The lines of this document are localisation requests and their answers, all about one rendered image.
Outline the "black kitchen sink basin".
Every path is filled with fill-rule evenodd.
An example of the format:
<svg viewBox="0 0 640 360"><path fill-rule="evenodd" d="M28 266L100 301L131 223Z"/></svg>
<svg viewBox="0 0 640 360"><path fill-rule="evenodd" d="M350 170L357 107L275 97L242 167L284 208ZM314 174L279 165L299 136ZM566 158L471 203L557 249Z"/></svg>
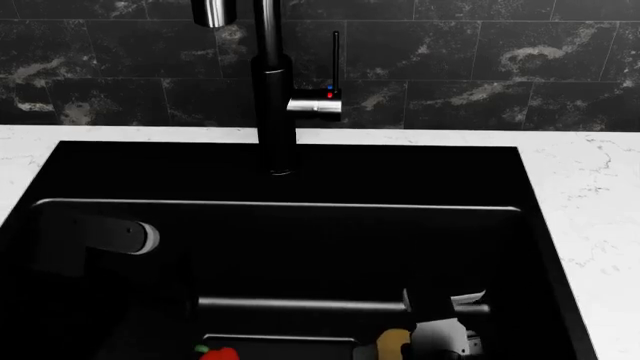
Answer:
<svg viewBox="0 0 640 360"><path fill-rule="evenodd" d="M0 226L0 360L378 360L424 304L485 291L460 321L482 360L598 360L520 152L58 143ZM84 274L32 267L38 215L150 224L143 255L90 249Z"/></svg>

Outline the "red bell pepper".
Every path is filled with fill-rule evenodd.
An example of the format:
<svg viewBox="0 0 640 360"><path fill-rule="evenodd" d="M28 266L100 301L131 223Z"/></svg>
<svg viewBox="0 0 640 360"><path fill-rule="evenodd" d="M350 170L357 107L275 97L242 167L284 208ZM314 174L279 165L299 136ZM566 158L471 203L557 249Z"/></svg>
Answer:
<svg viewBox="0 0 640 360"><path fill-rule="evenodd" d="M197 345L194 351L197 353L197 360L240 360L238 352L231 347L211 349L205 345Z"/></svg>

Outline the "thin black faucet lever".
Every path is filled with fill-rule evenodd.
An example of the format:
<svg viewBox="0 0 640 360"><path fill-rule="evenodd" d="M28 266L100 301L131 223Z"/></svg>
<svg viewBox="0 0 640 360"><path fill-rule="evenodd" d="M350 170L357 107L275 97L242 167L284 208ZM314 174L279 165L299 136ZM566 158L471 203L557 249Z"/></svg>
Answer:
<svg viewBox="0 0 640 360"><path fill-rule="evenodd" d="M332 92L336 94L340 90L340 32L332 33Z"/></svg>

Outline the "black and chrome faucet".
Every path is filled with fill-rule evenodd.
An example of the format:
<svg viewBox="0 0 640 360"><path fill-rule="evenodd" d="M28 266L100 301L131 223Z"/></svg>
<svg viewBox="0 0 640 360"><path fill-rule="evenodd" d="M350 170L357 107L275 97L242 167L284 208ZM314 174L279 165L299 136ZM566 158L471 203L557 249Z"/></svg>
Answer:
<svg viewBox="0 0 640 360"><path fill-rule="evenodd" d="M280 0L251 0L257 53L251 59L251 79L257 134L263 167L274 176L291 173L296 165L296 118L314 113L339 120L342 91L332 82L324 89L297 89L293 61L284 52Z"/></svg>

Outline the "yellow sponge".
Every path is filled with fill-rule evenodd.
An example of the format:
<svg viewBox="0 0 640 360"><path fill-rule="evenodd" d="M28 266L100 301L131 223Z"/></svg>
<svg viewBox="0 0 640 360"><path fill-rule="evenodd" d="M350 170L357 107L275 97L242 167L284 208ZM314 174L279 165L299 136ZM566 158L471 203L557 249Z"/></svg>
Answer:
<svg viewBox="0 0 640 360"><path fill-rule="evenodd" d="M411 333L405 329L385 330L376 340L378 360L411 360Z"/></svg>

